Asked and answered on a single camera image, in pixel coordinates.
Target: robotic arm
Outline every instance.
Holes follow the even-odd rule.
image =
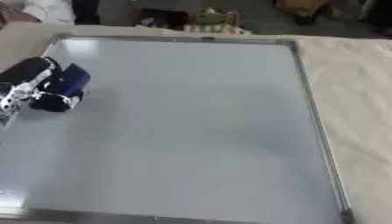
[[[90,75],[72,64],[65,71],[50,58],[25,59],[0,73],[0,119],[25,104],[33,109],[65,112],[83,98]]]

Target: beige fabric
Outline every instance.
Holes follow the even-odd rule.
[[[56,32],[203,36],[149,28],[11,24],[0,31],[0,71],[41,54]],[[271,37],[211,34],[223,38]],[[293,38],[360,224],[392,223],[392,42]]]

